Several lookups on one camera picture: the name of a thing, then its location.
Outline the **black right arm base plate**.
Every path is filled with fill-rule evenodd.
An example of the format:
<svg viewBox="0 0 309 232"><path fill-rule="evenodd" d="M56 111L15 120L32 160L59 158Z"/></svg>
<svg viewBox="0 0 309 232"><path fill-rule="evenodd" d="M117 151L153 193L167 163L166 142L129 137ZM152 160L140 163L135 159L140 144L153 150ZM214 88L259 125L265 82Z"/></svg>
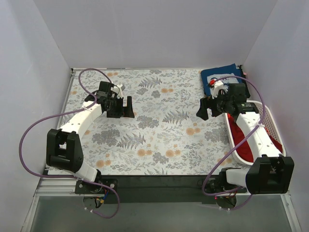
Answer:
<svg viewBox="0 0 309 232"><path fill-rule="evenodd" d="M211 177L206 183L202 179L198 180L197 184L201 187L202 193L205 196L233 195L236 193L246 193L245 187L238 187L231 184L222 184L218 178Z"/></svg>

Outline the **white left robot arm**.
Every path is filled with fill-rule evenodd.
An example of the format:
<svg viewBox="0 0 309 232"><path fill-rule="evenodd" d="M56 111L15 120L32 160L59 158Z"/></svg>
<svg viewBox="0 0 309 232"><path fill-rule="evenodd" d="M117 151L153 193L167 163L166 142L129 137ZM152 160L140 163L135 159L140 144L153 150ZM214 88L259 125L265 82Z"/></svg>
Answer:
<svg viewBox="0 0 309 232"><path fill-rule="evenodd" d="M135 117L131 96L127 97L124 106L124 89L124 85L101 81L98 90L85 98L81 112L58 130L51 129L47 134L47 165L86 180L86 187L92 193L100 192L103 182L98 178L98 170L84 159L81 140L86 130L103 113L107 118Z"/></svg>

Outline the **dark red t-shirt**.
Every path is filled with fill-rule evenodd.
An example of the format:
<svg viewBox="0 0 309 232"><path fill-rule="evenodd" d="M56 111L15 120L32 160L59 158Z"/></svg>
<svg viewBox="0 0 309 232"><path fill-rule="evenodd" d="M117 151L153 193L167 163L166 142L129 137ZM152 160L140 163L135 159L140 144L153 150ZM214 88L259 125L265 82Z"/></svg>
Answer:
<svg viewBox="0 0 309 232"><path fill-rule="evenodd" d="M229 127L228 130L231 132L231 138L233 139L233 143L234 143L234 144L232 144L230 142L230 144L232 145L232 147L234 147L235 145L237 145L239 142L241 142L244 139L245 135L243 134L243 132L241 131L239 126L236 125L233 117L230 114L227 114L227 120L228 120L228 127ZM270 130L268 130L267 127L265 127L265 130L266 130L268 136L270 137L272 143L275 145L275 147L282 154L284 154L281 142L279 140L277 140L270 133ZM236 149L236 153L237 153L239 159L241 160L241 162L244 161L244 162L247 162L249 164L253 163L253 153L252 153L250 146L249 146L247 141L245 141L240 147L238 147Z"/></svg>

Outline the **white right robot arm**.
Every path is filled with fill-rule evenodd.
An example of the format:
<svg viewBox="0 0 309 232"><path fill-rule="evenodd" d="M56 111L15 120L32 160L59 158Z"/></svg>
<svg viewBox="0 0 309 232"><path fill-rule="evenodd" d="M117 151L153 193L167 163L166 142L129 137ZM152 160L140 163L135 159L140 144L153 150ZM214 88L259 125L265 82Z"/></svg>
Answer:
<svg viewBox="0 0 309 232"><path fill-rule="evenodd" d="M271 141L262 126L258 108L246 98L246 87L242 83L231 83L224 90L220 80L211 80L212 95L200 100L197 116L208 119L207 110L212 116L227 113L241 129L253 155L253 164L246 170L228 168L219 173L218 185L224 192L235 186L245 187L251 194L284 194L288 191L294 161L285 157Z"/></svg>

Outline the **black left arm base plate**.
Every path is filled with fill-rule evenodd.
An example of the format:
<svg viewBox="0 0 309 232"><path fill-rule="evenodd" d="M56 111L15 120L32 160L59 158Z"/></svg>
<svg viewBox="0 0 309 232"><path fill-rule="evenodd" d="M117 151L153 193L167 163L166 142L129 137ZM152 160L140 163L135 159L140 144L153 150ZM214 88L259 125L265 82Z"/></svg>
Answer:
<svg viewBox="0 0 309 232"><path fill-rule="evenodd" d="M117 191L118 187L118 180L114 178L103 178L98 181L101 185L106 185L115 191ZM112 193L111 190L109 190L106 187L98 186L95 184L86 183L84 181L78 180L75 186L75 194L104 194L104 193Z"/></svg>

